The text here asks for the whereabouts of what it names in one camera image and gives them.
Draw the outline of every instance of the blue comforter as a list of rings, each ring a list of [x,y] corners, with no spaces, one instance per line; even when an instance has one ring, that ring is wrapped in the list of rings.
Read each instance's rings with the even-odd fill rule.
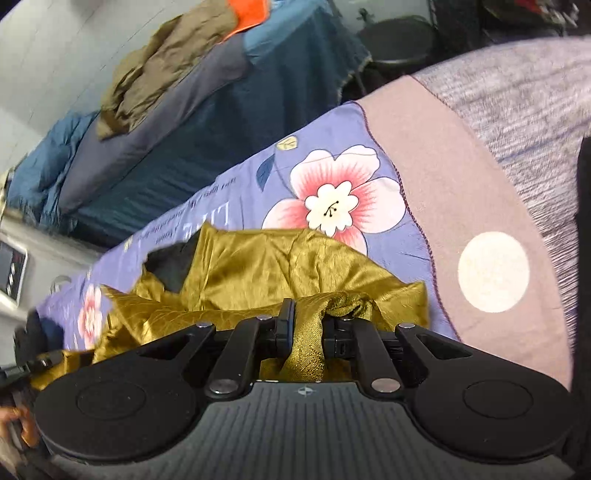
[[[8,189],[7,206],[22,211],[27,223],[62,233],[72,229],[73,220],[62,218],[57,201],[78,145],[97,114],[68,113],[21,161]]]

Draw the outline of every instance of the black fabric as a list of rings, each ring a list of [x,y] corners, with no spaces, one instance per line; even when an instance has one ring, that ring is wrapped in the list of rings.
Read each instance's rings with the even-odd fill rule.
[[[581,145],[577,189],[579,294],[571,391],[578,412],[563,458],[574,469],[586,469],[591,467],[591,138],[585,138]]]
[[[145,262],[146,270],[156,275],[166,290],[179,293],[189,274],[198,241],[199,230],[187,242],[150,252]]]
[[[37,355],[47,351],[47,336],[43,331],[37,311],[32,310],[27,316],[26,327],[17,327],[14,331],[14,356],[17,365],[35,360]]]

